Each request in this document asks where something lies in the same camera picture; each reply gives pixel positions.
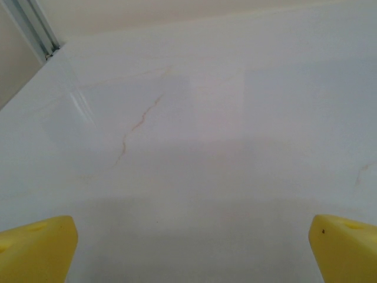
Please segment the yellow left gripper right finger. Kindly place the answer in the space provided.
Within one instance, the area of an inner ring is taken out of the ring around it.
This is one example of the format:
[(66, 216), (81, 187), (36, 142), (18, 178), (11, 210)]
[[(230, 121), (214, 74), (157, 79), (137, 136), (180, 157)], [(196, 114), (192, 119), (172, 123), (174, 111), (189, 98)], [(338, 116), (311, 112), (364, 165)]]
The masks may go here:
[(324, 283), (377, 283), (377, 226), (316, 215), (308, 238)]

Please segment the aluminium frame post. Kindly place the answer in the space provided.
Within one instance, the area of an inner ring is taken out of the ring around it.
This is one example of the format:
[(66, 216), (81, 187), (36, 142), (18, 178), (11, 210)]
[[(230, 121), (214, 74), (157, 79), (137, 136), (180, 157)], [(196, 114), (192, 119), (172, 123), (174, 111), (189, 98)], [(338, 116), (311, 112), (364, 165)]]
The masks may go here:
[(0, 0), (0, 3), (42, 64), (61, 48), (37, 0)]

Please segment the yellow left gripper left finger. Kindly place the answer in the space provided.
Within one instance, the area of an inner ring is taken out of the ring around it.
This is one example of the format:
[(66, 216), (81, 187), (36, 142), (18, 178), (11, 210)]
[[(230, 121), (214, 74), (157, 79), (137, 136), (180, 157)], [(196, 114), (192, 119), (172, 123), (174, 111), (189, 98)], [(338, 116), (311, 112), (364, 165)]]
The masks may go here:
[(77, 244), (71, 216), (0, 232), (0, 283), (65, 283)]

